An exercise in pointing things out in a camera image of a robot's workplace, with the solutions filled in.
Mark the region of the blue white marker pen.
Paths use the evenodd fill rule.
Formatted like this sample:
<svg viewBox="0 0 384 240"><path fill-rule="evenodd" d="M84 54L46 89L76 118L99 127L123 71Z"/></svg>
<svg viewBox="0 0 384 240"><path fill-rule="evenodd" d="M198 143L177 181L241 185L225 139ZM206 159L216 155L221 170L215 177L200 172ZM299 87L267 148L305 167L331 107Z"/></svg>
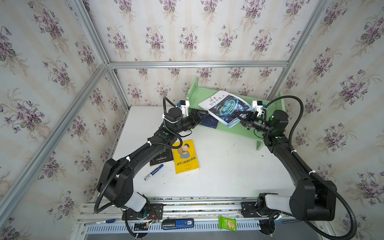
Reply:
<svg viewBox="0 0 384 240"><path fill-rule="evenodd" d="M159 167L157 167L156 169L154 169L152 172L150 172L147 176L145 176L144 180L147 181L149 180L152 176L154 176L157 172L159 172L160 169L163 168L163 164L161 164Z"/></svg>

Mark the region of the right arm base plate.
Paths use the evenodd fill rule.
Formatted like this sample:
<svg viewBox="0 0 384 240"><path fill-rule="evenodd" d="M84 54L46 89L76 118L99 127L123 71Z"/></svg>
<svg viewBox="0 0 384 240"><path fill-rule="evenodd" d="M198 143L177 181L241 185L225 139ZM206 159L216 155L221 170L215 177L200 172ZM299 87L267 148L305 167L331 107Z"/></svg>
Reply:
<svg viewBox="0 0 384 240"><path fill-rule="evenodd" d="M241 207L241 214L244 218L267 218L275 212L282 213L281 211L268 208L264 200L241 202Z"/></svg>

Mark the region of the black book with antlers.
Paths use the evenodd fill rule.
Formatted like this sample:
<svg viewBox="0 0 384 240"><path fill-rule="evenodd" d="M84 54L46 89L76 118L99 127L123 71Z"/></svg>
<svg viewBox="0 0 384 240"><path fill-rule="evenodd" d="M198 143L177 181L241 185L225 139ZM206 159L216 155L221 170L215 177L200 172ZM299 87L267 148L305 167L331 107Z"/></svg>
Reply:
<svg viewBox="0 0 384 240"><path fill-rule="evenodd" d="M166 149L163 153L158 154L150 161L150 166L160 165L174 160L172 149Z"/></svg>

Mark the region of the blue black device on rail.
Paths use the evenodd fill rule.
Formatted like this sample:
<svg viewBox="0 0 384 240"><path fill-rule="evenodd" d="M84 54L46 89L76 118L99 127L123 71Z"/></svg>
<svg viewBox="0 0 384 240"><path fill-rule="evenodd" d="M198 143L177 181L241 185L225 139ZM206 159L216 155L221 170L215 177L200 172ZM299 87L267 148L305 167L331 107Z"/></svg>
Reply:
<svg viewBox="0 0 384 240"><path fill-rule="evenodd" d="M189 229L195 226L194 219L167 219L162 221L162 230Z"/></svg>

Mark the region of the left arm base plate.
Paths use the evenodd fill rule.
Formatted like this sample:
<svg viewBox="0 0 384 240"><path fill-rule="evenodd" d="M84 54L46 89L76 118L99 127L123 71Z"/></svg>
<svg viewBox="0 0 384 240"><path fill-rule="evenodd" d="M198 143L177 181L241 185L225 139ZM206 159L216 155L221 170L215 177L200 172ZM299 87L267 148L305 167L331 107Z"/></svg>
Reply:
<svg viewBox="0 0 384 240"><path fill-rule="evenodd" d="M161 220L163 218L164 205L163 204L146 204L140 212L133 209L123 211L122 220L128 221L149 221Z"/></svg>

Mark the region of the navy book yellow label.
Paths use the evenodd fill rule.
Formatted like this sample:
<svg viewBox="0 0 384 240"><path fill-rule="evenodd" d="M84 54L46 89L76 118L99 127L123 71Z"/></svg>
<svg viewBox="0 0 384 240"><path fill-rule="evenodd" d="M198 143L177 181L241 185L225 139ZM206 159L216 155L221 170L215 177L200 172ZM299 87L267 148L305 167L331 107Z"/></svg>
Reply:
<svg viewBox="0 0 384 240"><path fill-rule="evenodd" d="M208 113L199 113L202 121L199 123L200 126L216 129L219 121L212 117Z"/></svg>

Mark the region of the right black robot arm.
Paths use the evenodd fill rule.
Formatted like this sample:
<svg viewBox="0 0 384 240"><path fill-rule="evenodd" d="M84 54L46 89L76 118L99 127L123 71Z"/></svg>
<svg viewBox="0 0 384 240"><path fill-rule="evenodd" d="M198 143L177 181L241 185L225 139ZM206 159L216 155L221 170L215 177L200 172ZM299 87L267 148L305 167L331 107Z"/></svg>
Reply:
<svg viewBox="0 0 384 240"><path fill-rule="evenodd" d="M351 240L357 233L357 219L347 201L338 193L332 181L321 178L317 172L299 156L292 144L293 132L285 135L289 123L288 114L275 110L269 118L258 117L256 112L241 111L235 116L247 130L254 129L263 134L263 141L269 151L277 157L290 174L295 190L290 197L262 193L256 202L260 215L268 219L260 222L260 232L272 235L276 230L275 221L280 215L293 217L306 223L320 236L329 240ZM336 201L340 201L347 211L350 227L342 236L332 236L321 231L313 221L332 221L336 213Z"/></svg>

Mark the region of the green snack packet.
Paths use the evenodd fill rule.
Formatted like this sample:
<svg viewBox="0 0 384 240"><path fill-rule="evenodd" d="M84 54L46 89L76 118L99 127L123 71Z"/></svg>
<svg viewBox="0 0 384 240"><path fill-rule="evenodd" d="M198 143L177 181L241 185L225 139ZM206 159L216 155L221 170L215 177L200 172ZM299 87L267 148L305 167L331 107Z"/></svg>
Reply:
<svg viewBox="0 0 384 240"><path fill-rule="evenodd" d="M235 219L219 216L219 229L237 232L237 222Z"/></svg>

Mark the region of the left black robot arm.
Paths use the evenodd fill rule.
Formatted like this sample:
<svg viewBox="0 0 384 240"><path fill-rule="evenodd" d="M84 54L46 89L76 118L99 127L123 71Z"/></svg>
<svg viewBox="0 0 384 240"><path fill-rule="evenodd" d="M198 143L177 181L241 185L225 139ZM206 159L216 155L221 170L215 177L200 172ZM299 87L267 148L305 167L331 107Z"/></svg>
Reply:
<svg viewBox="0 0 384 240"><path fill-rule="evenodd" d="M150 201L134 190L136 174L157 155L182 147L180 133L191 131L206 116L203 111L189 110L187 101L171 105L169 110L163 107L162 123L146 143L117 161L109 159L105 162L96 186L99 195L95 200L94 213L112 206L147 213Z"/></svg>

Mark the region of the white blue magazine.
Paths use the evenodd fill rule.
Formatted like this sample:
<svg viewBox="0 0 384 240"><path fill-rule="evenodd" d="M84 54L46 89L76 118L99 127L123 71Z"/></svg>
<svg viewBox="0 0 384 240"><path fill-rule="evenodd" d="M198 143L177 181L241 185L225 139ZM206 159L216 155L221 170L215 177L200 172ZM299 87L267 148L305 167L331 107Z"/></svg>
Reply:
<svg viewBox="0 0 384 240"><path fill-rule="evenodd" d="M198 106L217 119L228 128L239 123L234 113L238 111L251 111L254 109L243 99L226 91L218 91L206 100L198 103Z"/></svg>

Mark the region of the yellow cartoon book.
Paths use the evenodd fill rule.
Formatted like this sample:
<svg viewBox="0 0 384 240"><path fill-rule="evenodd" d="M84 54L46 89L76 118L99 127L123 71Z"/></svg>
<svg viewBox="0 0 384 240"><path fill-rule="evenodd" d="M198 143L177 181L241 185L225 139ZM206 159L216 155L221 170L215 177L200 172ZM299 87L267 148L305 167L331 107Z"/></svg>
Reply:
<svg viewBox="0 0 384 240"><path fill-rule="evenodd" d="M183 141L178 149L172 149L176 174L195 171L200 168L193 140Z"/></svg>

